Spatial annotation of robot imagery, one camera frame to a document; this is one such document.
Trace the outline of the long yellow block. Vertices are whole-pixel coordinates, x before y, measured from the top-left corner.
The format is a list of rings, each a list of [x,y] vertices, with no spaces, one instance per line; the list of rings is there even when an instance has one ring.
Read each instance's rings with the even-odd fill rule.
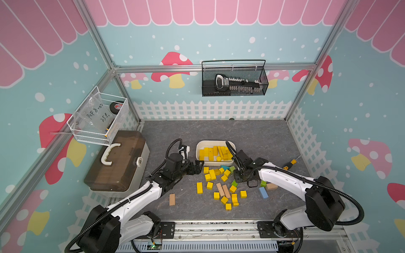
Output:
[[[201,149],[199,151],[199,160],[204,161],[204,157],[205,157],[204,149]]]
[[[208,148],[208,160],[214,161],[214,149],[213,148]]]

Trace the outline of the yellow cylinder block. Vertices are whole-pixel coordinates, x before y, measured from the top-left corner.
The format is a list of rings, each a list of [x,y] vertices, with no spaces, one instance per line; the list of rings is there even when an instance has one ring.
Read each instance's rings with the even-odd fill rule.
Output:
[[[218,146],[213,147],[213,155],[214,157],[218,156]]]

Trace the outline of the small yellow cube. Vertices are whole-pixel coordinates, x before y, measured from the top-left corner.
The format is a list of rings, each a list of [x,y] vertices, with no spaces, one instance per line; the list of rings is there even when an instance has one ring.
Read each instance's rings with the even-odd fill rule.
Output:
[[[227,160],[227,161],[230,161],[230,160],[232,160],[232,157],[233,157],[233,155],[230,153],[229,150],[227,150],[227,151],[226,151],[226,160]]]

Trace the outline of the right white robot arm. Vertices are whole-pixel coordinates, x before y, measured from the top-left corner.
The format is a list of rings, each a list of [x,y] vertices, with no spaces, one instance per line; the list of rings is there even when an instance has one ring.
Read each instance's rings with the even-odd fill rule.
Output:
[[[289,231],[305,227],[331,231],[335,225],[352,226],[363,221],[365,212],[360,203],[348,194],[335,189],[328,178],[305,177],[263,158],[253,160],[244,151],[236,151],[228,141],[225,143],[237,165],[234,172],[237,182],[249,183],[256,180],[273,183],[304,201],[305,204],[301,207],[280,211],[272,221],[271,229],[277,237],[286,237]],[[340,221],[346,208],[345,199],[356,207],[358,216],[349,221]]]

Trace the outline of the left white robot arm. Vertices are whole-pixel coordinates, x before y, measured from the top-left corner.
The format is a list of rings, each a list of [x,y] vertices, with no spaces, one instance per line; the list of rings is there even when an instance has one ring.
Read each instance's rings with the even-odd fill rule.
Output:
[[[204,161],[188,158],[189,146],[182,139],[174,140],[169,148],[178,144],[177,152],[165,153],[164,161],[134,193],[115,204],[94,207],[84,226],[65,247],[66,253],[114,253],[120,245],[138,237],[149,236],[154,240],[161,233],[161,220],[152,212],[134,215],[150,203],[158,200],[186,175],[201,174]]]

